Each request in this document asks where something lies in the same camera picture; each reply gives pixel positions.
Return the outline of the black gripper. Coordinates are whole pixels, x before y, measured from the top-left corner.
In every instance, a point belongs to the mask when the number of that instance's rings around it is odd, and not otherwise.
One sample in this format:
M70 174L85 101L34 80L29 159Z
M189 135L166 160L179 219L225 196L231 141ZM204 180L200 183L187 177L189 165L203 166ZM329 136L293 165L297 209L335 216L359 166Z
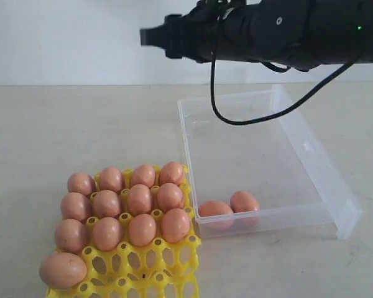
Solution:
M142 47L163 48L170 59L266 63L257 45L267 1L198 1L187 14L165 16L163 26L141 28Z

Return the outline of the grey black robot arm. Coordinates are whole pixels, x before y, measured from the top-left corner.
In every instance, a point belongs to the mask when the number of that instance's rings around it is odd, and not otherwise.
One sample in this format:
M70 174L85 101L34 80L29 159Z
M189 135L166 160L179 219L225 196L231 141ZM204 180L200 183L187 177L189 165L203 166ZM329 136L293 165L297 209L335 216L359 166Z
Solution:
M199 1L185 15L140 30L171 59L320 65L373 63L373 1Z

